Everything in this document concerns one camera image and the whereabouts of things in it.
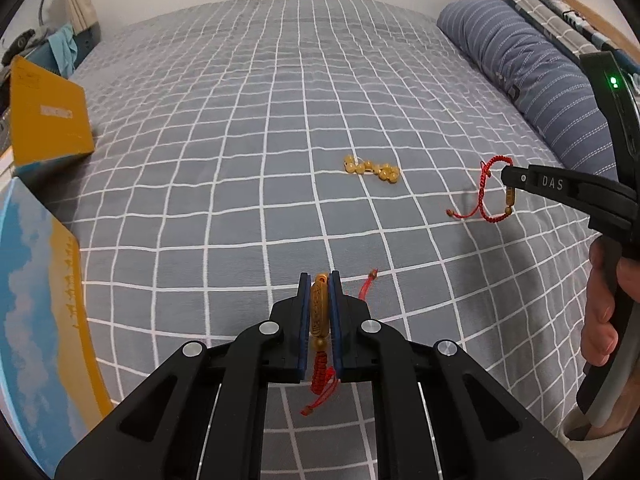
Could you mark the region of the person's right hand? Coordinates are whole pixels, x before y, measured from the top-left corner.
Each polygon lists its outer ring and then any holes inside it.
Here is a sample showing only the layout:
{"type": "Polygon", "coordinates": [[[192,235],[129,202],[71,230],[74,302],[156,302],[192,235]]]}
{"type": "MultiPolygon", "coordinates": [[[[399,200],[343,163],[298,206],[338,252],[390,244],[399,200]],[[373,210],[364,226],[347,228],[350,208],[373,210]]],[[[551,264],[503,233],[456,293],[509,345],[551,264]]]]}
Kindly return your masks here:
{"type": "MultiPolygon", "coordinates": [[[[605,279],[605,247],[602,237],[590,246],[591,271],[587,284],[585,324],[582,328],[582,356],[592,366],[608,362],[618,343],[618,331],[611,323],[615,312],[614,294],[605,279]]],[[[621,258],[615,269],[616,283],[635,302],[639,301],[639,263],[621,258]]]]}

